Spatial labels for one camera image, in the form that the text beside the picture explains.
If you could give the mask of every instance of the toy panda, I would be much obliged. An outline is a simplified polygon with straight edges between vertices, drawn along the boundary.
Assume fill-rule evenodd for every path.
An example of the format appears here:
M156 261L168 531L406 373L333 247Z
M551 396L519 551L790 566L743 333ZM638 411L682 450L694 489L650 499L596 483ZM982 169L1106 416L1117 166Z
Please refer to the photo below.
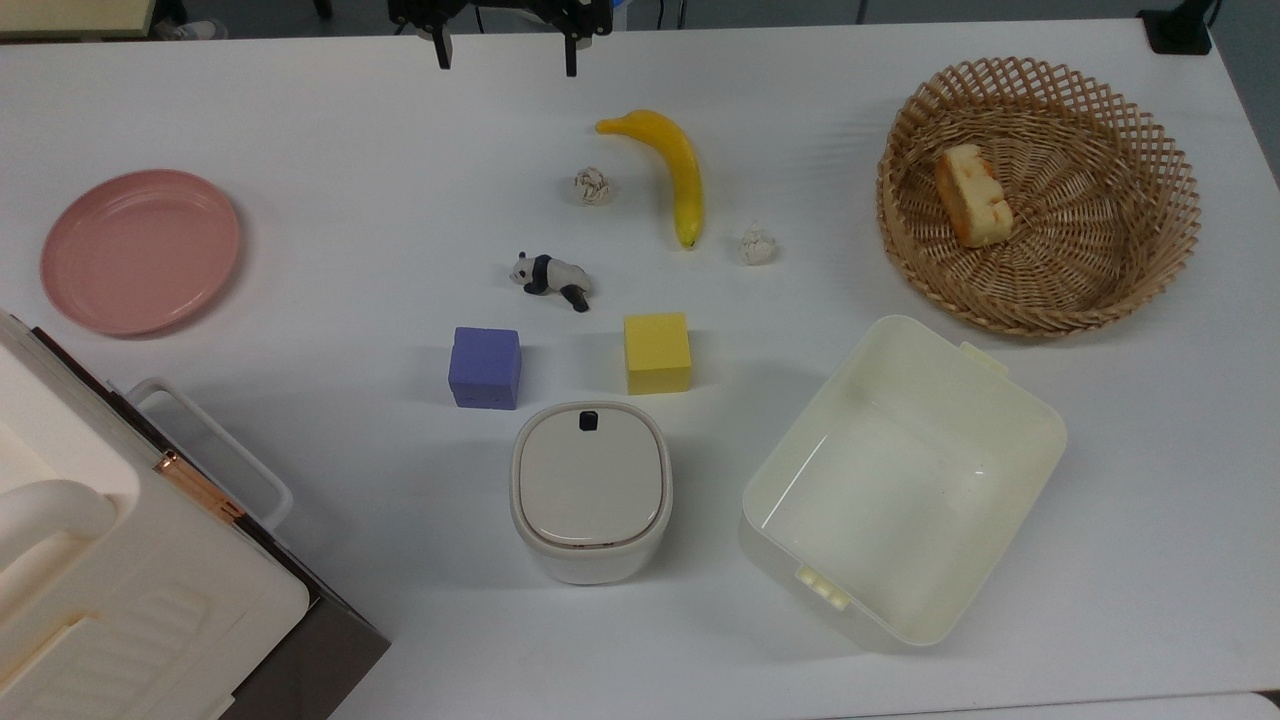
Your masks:
M526 258L520 254L516 268L511 272L511 279L516 284L525 286L525 292L541 295L548 290L554 290L568 300L573 310L586 313L591 307L586 304L586 293L591 290L591 279L586 277L582 268L570 265L563 260L557 260L550 255Z

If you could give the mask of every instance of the purple cube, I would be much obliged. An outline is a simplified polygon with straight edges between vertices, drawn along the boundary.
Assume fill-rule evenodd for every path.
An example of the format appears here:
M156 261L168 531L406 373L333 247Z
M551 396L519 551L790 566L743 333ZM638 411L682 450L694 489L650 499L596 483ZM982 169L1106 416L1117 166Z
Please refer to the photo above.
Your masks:
M515 410L520 392L520 334L516 331L454 329L449 389L458 407Z

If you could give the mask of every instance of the foam cube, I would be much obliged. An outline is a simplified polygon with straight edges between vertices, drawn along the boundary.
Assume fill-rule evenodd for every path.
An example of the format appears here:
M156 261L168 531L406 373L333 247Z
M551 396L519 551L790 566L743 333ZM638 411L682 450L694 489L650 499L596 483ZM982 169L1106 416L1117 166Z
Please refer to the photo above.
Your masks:
M627 393L685 392L692 374L684 313L628 315L622 319L627 354Z
M520 334L516 331L454 329L449 389L458 407L515 410L520 392Z

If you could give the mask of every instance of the crumpled paper ball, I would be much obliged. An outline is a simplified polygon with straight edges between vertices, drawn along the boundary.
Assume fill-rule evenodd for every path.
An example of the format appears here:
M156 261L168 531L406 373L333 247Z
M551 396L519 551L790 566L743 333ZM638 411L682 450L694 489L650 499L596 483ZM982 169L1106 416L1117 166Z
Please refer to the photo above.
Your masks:
M609 178L595 168L579 172L577 177L573 178L573 190L577 191L584 205L604 205L613 192Z
M778 251L778 241L760 228L760 223L751 223L751 227L742 236L742 243L737 246L737 258L746 265L763 265L773 260Z

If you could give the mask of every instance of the plastic tray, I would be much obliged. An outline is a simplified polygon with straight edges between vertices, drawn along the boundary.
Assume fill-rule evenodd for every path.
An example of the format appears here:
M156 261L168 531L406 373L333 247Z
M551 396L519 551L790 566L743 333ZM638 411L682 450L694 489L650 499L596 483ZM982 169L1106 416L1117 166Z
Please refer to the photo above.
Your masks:
M927 646L978 593L1065 447L1059 414L1004 366L890 316L768 456L742 510L829 620L861 609Z

